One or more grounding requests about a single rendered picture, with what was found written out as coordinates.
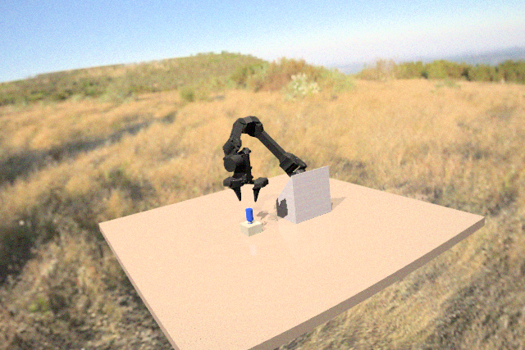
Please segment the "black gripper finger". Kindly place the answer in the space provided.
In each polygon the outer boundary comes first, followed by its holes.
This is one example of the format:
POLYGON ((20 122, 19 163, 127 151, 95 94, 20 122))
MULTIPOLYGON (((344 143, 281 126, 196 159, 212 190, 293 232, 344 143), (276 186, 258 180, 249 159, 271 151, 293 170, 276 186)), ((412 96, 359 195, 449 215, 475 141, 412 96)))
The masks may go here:
POLYGON ((261 188, 255 188, 255 187, 252 188, 252 190, 253 190, 253 198, 254 198, 254 202, 256 202, 257 199, 258 199, 258 194, 259 194, 260 189, 261 189, 261 188))
POLYGON ((235 192, 235 195, 240 202, 241 201, 241 187, 228 187, 228 188, 232 189, 235 192))

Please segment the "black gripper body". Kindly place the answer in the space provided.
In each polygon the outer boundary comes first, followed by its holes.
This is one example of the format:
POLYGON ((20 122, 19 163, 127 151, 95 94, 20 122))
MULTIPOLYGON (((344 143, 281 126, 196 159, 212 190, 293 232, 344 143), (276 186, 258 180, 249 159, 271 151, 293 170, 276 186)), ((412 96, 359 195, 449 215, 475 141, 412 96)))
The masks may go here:
MULTIPOLYGON (((255 188, 264 188, 266 185, 269 184, 267 177, 259 177, 256 180, 253 179, 253 175, 251 173, 251 169, 253 169, 252 166, 246 166, 246 167, 240 167, 237 172, 245 172, 249 176, 249 182, 244 184, 254 184, 255 188)), ((231 183, 231 177, 228 177, 223 180, 223 186, 224 187, 233 187, 231 183)))

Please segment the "blue marker cap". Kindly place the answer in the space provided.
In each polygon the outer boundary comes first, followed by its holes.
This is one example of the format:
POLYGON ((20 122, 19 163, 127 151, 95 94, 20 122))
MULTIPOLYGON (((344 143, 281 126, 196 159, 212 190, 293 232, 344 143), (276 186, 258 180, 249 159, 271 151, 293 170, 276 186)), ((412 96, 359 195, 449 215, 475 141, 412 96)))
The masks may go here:
POLYGON ((245 213, 246 213, 246 220, 247 221, 253 220, 253 209, 252 208, 245 209, 245 213))

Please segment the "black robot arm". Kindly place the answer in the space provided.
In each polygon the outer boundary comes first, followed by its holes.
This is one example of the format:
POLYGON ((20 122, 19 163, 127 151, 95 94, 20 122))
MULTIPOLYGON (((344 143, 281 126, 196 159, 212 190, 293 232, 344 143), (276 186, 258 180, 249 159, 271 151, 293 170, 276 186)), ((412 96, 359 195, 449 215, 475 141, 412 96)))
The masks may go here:
POLYGON ((234 171, 234 174, 231 177, 233 187, 243 187, 244 183, 249 182, 249 176, 245 172, 237 172, 240 167, 250 166, 249 153, 251 150, 243 148, 239 151, 242 146, 242 140, 240 139, 241 134, 248 134, 251 137, 257 138, 279 159, 279 166, 289 177, 307 172, 305 170, 307 164, 296 157, 293 153, 286 152, 273 138, 271 138, 264 131, 263 124, 256 116, 240 117, 233 124, 231 135, 222 147, 225 154, 222 158, 225 170, 228 172, 234 171))

